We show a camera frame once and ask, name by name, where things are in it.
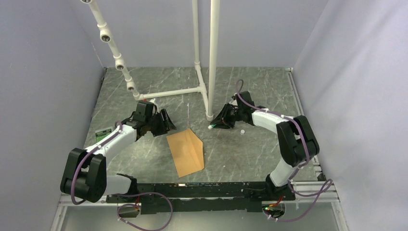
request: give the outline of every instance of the wire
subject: wire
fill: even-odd
[[[269,207],[276,207],[277,205],[279,205],[279,203],[282,201],[282,199],[283,199],[283,195],[279,198],[279,200],[276,203],[270,204]]]
[[[136,200],[136,202],[135,202],[135,205],[138,205],[139,200],[140,200],[140,196],[138,196],[138,198],[137,198],[137,200]]]
[[[320,189],[318,192],[316,192],[316,193],[312,193],[312,194],[306,195],[306,194],[301,194],[301,193],[299,193],[299,192],[296,192],[296,191],[293,189],[293,187],[291,186],[291,180],[292,180],[292,179],[295,177],[295,175],[299,172],[299,168],[301,168],[301,167],[303,167],[303,166],[306,166],[306,165],[309,163],[309,161],[310,161],[309,150],[307,149],[305,137],[304,137],[304,135],[303,135],[302,130],[300,129],[299,124],[298,124],[294,119],[292,119],[292,118],[290,118],[290,117],[284,116],[284,115],[282,115],[282,114],[280,114],[280,113],[277,113],[277,112],[263,110],[263,109],[261,109],[261,108],[252,106],[252,105],[250,105],[248,102],[246,102],[246,101],[241,97],[241,94],[240,94],[240,92],[241,92],[241,90],[242,90],[242,87],[243,87],[243,79],[238,79],[235,85],[236,85],[237,96],[238,96],[238,98],[240,98],[240,100],[241,100],[245,105],[247,105],[247,106],[249,106],[249,107],[251,107],[251,108],[253,108],[253,109],[255,109],[255,110],[258,110],[258,111],[261,111],[261,112],[265,112],[265,113],[270,113],[270,114],[273,114],[273,115],[282,117],[282,118],[284,118],[284,119],[287,119],[287,120],[291,121],[291,122],[295,125],[297,131],[299,132],[300,140],[301,140],[301,142],[302,142],[302,144],[303,144],[303,148],[304,148],[305,153],[306,153],[306,161],[305,161],[303,164],[299,164],[299,167],[298,167],[298,168],[292,173],[292,175],[289,177],[289,179],[288,179],[288,187],[289,187],[289,189],[290,189],[293,193],[295,193],[295,194],[297,194],[297,195],[299,195],[299,196],[304,196],[304,197],[316,196],[316,198],[315,198],[315,200],[313,201],[313,203],[310,205],[310,207],[309,207],[301,216],[299,216],[299,217],[297,217],[297,218],[294,218],[294,219],[288,219],[288,220],[281,220],[281,219],[277,219],[277,218],[275,218],[275,220],[276,220],[276,221],[280,221],[280,222],[292,222],[292,221],[300,220],[300,219],[302,219],[304,216],[306,216],[306,214],[308,214],[308,212],[313,208],[313,206],[316,204],[316,201],[318,200],[318,198],[320,197],[320,195],[321,195],[322,193],[326,192],[326,191],[331,187],[331,185],[333,185],[333,180],[332,180],[332,179],[327,179],[327,181],[323,183],[321,189]]]
[[[136,196],[143,196],[143,195],[150,195],[150,194],[155,194],[155,195],[161,196],[162,198],[164,198],[164,199],[168,202],[168,204],[169,204],[169,206],[170,206],[170,217],[168,218],[168,221],[166,222],[166,224],[164,224],[163,227],[161,227],[161,228],[159,228],[159,229],[156,229],[156,230],[147,230],[147,229],[144,229],[144,228],[142,228],[142,227],[139,227],[139,226],[137,226],[137,225],[135,225],[135,224],[133,224],[133,223],[131,223],[131,222],[129,222],[129,221],[127,221],[127,220],[121,218],[120,215],[119,215],[119,211],[120,211],[121,208],[124,208],[124,207],[135,207],[135,208],[139,208],[139,209],[140,209],[140,206],[139,206],[139,205],[134,205],[134,204],[124,204],[124,205],[122,205],[122,206],[119,206],[119,207],[117,208],[117,211],[116,211],[116,215],[117,215],[118,220],[120,220],[120,221],[122,221],[122,222],[124,222],[124,223],[126,223],[126,224],[128,224],[128,225],[130,225],[130,226],[132,226],[132,227],[134,227],[134,228],[136,228],[136,229],[142,230],[142,231],[160,231],[160,230],[163,230],[165,227],[167,227],[167,225],[169,225],[169,223],[170,223],[170,221],[171,221],[171,219],[172,219],[172,217],[173,217],[173,206],[172,206],[170,200],[169,200],[166,196],[164,196],[163,194],[158,193],[158,192],[143,192],[143,193],[139,193],[139,194],[135,194],[135,195],[124,195],[124,194],[114,194],[114,195],[115,195],[115,196],[123,196],[123,197],[136,197]]]

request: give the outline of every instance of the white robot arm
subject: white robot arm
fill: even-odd
[[[241,98],[254,106],[249,92],[240,93]],[[224,105],[217,117],[211,121],[209,128],[234,128],[235,122],[243,121],[253,126],[266,128],[278,135],[281,159],[276,168],[268,174],[267,184],[271,184],[273,189],[284,187],[288,183],[290,176],[296,171],[299,164],[306,161],[306,153],[302,146],[301,139],[295,125],[286,118],[294,120],[301,128],[309,152],[309,158],[319,153],[319,144],[313,134],[307,118],[303,115],[297,117],[278,116],[270,113],[267,108],[259,106],[265,111],[255,110],[246,105],[242,100],[234,95],[233,101]]]
[[[176,127],[165,109],[158,112],[155,104],[138,102],[136,111],[103,140],[85,149],[75,148],[69,153],[61,191],[72,195],[74,185],[73,194],[90,202],[96,202],[104,195],[137,193],[135,178],[123,174],[107,176],[107,166],[124,148],[148,131],[159,136],[173,129]]]

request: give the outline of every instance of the gray wall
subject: gray wall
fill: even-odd
[[[89,7],[70,0],[104,66],[114,66]],[[222,0],[218,66],[294,66],[327,0]],[[128,66],[193,66],[191,0],[98,0]],[[208,66],[210,0],[199,0],[200,59]]]
[[[103,68],[67,1],[3,1],[0,31],[0,230],[50,230]]]
[[[294,67],[351,231],[408,230],[408,2],[330,0]]]

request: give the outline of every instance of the manila envelope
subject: manila envelope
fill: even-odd
[[[167,136],[178,177],[204,169],[203,142],[191,129]]]

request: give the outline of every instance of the gray marble surface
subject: gray marble surface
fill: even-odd
[[[235,82],[245,81],[243,90],[251,93],[256,105],[262,105],[289,116],[296,116],[293,91],[284,68],[221,67],[217,68],[214,114],[230,101]],[[194,68],[131,68],[137,89],[141,93],[194,88],[198,79]],[[208,84],[208,68],[202,69]],[[142,183],[228,182],[265,180],[278,164],[280,151],[277,136],[263,128],[243,122],[234,129],[211,129],[205,118],[201,94],[191,93],[157,98],[165,108],[177,131],[191,128],[203,141],[205,168],[179,178],[166,135],[146,134],[128,146],[108,166],[108,175],[124,173]],[[95,106],[85,146],[95,143],[95,130],[110,127],[117,120],[129,117],[136,101],[126,90],[122,73],[108,68]],[[317,180],[312,164],[300,170],[295,180]]]

